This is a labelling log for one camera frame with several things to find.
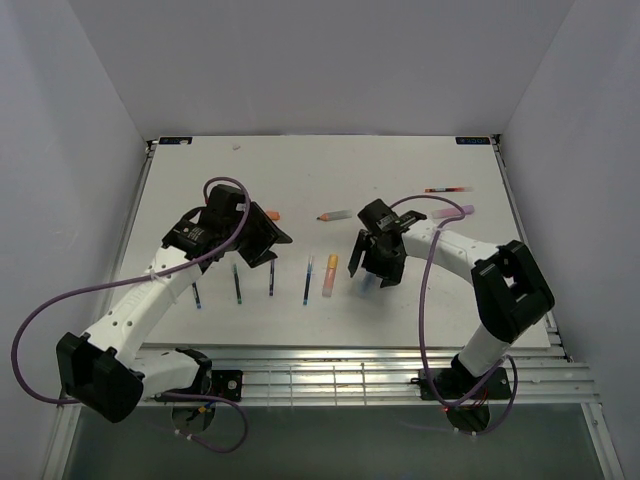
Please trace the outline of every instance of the orange marker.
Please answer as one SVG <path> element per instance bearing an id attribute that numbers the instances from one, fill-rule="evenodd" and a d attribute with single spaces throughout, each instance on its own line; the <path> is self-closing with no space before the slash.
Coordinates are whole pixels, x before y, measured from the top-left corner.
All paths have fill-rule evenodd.
<path id="1" fill-rule="evenodd" d="M 274 222 L 277 222 L 278 220 L 280 220 L 280 212 L 276 212 L 275 210 L 267 210 L 264 213 L 266 213 L 267 217 L 269 217 Z"/>
<path id="2" fill-rule="evenodd" d="M 329 255 L 327 273 L 324 276 L 324 285 L 322 286 L 323 297 L 330 297 L 333 293 L 333 282 L 336 280 L 336 268 L 338 268 L 338 256 L 332 253 Z"/>

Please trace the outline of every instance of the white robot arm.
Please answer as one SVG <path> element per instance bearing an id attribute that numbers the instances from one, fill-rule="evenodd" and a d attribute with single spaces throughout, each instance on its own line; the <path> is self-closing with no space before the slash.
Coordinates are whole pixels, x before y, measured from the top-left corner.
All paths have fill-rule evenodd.
<path id="1" fill-rule="evenodd" d="M 225 251 L 213 253 L 236 229 L 244 195 L 218 185 L 208 204 L 187 214 L 163 238 L 149 267 L 149 281 L 132 287 L 107 314 L 77 337 L 67 333 L 56 347 L 65 393 L 112 422 L 127 417 L 141 398 L 166 391 L 206 394 L 211 360 L 190 349 L 140 355 L 138 350 L 178 296 L 225 251 L 237 250 L 250 267 L 274 258 L 274 243 L 291 243 L 264 211 L 252 202 L 245 226 Z M 197 215 L 197 223 L 192 221 Z M 211 252 L 213 256 L 180 268 Z"/>
<path id="2" fill-rule="evenodd" d="M 360 231 L 349 262 L 352 276 L 363 254 L 362 266 L 382 278 L 382 287 L 400 283 L 407 256 L 427 259 L 438 227 L 425 215 L 410 211 L 398 216 L 378 199 L 358 217 L 366 230 Z M 473 286 L 482 322 L 452 362 L 464 393 L 553 308 L 555 299 L 521 242 L 498 246 L 442 231 L 436 247 L 434 263 Z"/>

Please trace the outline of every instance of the white tabletop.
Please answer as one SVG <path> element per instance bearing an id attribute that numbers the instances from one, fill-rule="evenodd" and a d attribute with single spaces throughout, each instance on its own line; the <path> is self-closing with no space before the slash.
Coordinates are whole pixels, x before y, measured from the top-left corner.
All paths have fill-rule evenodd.
<path id="1" fill-rule="evenodd" d="M 158 145 L 126 250 L 120 278 L 140 274 L 162 237 L 186 211 L 202 205 L 210 177 L 240 180 L 277 225 L 293 238 L 277 245 L 275 295 L 269 265 L 250 269 L 237 254 L 225 256 L 198 281 L 202 309 L 185 291 L 148 337 L 148 344 L 306 347 L 415 347 L 419 282 L 424 261 L 407 259 L 402 283 L 357 294 L 363 275 L 350 279 L 347 263 L 358 230 L 355 214 L 370 201 L 391 203 L 427 187 L 471 186 L 450 193 L 475 213 L 449 228 L 479 240 L 518 238 L 507 194 L 490 145 L 457 145 L 454 137 L 256 136 L 194 137 L 190 145 Z M 446 208 L 414 201 L 398 213 Z M 316 217 L 352 209 L 354 217 Z M 329 254 L 339 255 L 331 298 L 321 296 Z M 309 304 L 303 306 L 307 259 L 315 256 Z M 237 261 L 242 305 L 236 302 L 231 259 Z M 426 342 L 462 347 L 479 325 L 472 287 L 438 266 L 427 295 Z M 119 299 L 118 292 L 114 301 Z M 544 322 L 529 329 L 519 347 L 549 346 Z"/>

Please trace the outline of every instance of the pink marker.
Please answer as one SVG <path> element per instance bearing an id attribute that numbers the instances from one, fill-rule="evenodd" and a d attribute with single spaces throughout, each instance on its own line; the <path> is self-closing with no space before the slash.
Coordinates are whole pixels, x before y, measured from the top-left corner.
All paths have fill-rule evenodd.
<path id="1" fill-rule="evenodd" d="M 462 210 L 464 210 L 464 213 L 466 213 L 467 215 L 476 211 L 476 209 L 473 208 L 473 205 L 463 205 Z M 458 210 L 455 207 L 444 208 L 442 210 L 436 210 L 434 212 L 431 212 L 431 218 L 447 218 L 447 217 L 458 217 L 458 216 L 460 216 L 460 210 Z"/>

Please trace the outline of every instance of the glass panel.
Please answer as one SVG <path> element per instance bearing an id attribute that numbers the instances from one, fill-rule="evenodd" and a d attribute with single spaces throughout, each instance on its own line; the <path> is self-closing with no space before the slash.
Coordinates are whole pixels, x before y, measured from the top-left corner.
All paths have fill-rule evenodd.
<path id="1" fill-rule="evenodd" d="M 220 455 L 174 436 L 170 407 L 138 408 L 117 425 L 83 408 L 64 478 L 603 478 L 580 405 L 516 405 L 501 428 L 479 438 L 405 425 L 448 428 L 435 406 L 248 413 L 247 442 Z M 499 413 L 492 407 L 494 418 Z M 230 445 L 240 428 L 237 414 L 220 408 L 204 437 Z"/>

